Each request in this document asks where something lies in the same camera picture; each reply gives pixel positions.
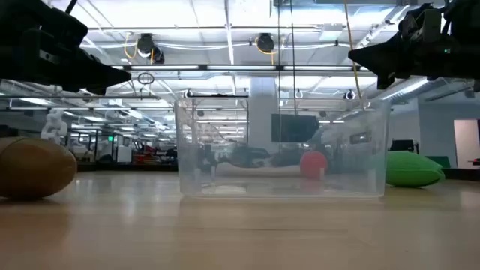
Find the black monitor screen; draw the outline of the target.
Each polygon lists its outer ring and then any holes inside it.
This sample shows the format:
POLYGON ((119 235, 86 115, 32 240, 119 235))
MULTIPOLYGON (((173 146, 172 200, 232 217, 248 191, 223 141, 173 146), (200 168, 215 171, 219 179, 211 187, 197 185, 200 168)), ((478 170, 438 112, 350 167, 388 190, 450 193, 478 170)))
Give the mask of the black monitor screen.
POLYGON ((319 129, 320 123, 312 115, 271 115, 271 141, 274 143, 304 143, 319 129))

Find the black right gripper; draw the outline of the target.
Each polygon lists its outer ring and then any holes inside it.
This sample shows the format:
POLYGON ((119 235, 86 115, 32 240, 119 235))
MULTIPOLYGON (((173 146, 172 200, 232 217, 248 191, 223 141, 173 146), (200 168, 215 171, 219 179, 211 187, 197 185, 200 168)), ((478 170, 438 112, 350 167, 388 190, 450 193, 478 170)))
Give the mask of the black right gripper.
POLYGON ((387 89, 395 78, 438 77, 442 60, 449 56, 439 44, 409 42, 408 37, 396 34, 384 43, 350 51, 348 64, 353 76, 377 76, 377 88, 387 89))

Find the black machine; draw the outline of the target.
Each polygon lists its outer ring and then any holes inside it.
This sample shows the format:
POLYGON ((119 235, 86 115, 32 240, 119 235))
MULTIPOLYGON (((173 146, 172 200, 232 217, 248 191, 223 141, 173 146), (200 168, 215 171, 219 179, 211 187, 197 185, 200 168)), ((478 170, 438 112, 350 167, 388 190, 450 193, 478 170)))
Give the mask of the black machine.
POLYGON ((393 139, 389 148, 390 152, 412 152, 419 153, 419 144, 413 139, 393 139))

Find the white door panel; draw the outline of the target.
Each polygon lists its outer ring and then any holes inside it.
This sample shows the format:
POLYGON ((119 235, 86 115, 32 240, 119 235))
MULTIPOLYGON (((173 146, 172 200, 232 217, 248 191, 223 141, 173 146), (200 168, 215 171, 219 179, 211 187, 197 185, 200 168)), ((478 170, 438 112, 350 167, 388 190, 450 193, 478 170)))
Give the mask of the white door panel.
POLYGON ((480 158, 479 121, 473 119, 454 120, 454 141, 459 169, 478 169, 474 160, 480 158))

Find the green board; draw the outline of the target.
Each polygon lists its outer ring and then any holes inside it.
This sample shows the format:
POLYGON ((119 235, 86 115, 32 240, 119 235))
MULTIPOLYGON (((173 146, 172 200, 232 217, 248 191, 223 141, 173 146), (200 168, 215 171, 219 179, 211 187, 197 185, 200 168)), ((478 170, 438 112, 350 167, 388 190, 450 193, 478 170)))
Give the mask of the green board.
POLYGON ((443 169, 452 168, 447 156, 427 156, 427 158, 439 164, 443 169))

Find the brown toy kiwi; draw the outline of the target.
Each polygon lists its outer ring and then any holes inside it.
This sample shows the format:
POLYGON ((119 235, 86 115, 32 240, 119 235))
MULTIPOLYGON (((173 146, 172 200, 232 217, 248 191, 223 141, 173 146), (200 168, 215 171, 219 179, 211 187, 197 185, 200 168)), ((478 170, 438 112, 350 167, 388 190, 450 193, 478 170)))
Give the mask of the brown toy kiwi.
POLYGON ((49 140, 0 138, 0 197, 36 200, 66 188, 77 174, 77 161, 49 140))

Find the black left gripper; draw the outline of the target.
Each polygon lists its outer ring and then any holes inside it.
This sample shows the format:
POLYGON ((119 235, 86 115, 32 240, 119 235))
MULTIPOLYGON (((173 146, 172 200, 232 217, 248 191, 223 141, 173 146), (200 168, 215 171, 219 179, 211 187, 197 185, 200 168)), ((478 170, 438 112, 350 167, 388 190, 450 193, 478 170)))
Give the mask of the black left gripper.
POLYGON ((66 91, 88 89, 102 95, 106 88, 129 86, 131 74, 106 65, 80 48, 68 48, 45 31, 15 31, 10 34, 12 77, 66 91))

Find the clear plastic tupperware container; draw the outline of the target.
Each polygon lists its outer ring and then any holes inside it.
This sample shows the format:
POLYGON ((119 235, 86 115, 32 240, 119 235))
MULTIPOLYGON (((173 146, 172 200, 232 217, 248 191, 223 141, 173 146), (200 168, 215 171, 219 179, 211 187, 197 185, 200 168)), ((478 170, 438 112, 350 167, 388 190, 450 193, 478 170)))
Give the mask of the clear plastic tupperware container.
POLYGON ((175 103, 180 190, 188 197, 252 199, 377 198, 385 190, 380 169, 368 165, 387 152, 389 110, 381 100, 278 97, 278 112, 315 116, 319 129, 307 142, 277 142, 277 151, 248 145, 249 97, 190 97, 175 103), (328 169, 320 180, 216 175, 217 166, 298 166, 306 152, 321 152, 328 169))

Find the white square pillar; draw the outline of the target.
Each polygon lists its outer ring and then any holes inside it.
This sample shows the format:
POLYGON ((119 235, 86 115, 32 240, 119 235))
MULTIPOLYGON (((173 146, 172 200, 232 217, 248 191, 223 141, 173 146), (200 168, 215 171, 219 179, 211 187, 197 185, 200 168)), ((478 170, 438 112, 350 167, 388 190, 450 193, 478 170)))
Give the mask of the white square pillar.
POLYGON ((272 114, 278 112, 278 96, 274 77, 251 77, 248 100, 248 145, 265 149, 270 154, 278 150, 272 142, 272 114))

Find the green toy corn cob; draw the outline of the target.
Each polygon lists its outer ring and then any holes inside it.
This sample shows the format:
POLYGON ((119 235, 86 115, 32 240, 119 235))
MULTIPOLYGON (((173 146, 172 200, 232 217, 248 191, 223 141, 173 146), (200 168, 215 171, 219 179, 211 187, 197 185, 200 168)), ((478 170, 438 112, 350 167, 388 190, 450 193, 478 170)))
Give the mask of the green toy corn cob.
POLYGON ((368 165, 380 169, 385 183, 397 188, 423 188, 446 178, 441 165, 409 151, 375 154, 368 160, 368 165))

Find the black aluminium rig frame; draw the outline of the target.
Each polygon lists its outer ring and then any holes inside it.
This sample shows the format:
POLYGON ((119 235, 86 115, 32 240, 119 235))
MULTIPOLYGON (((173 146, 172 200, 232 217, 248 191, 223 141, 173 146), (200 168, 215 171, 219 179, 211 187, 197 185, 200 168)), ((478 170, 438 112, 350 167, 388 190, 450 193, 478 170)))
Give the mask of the black aluminium rig frame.
MULTIPOLYGON (((78 172, 94 171, 149 171, 149 172, 177 172, 178 167, 173 165, 151 164, 117 164, 117 163, 78 163, 78 172)), ((446 179, 480 182, 480 169, 443 169, 446 179)))

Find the red toy tomato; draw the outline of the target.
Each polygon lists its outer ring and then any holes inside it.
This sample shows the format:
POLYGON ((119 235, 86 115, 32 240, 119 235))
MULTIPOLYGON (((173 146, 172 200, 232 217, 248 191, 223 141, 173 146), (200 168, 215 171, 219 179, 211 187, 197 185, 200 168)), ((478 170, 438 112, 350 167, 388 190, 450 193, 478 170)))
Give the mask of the red toy tomato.
POLYGON ((300 173, 310 180, 320 180, 326 173, 329 164, 326 156, 319 151, 309 151, 302 155, 300 173))

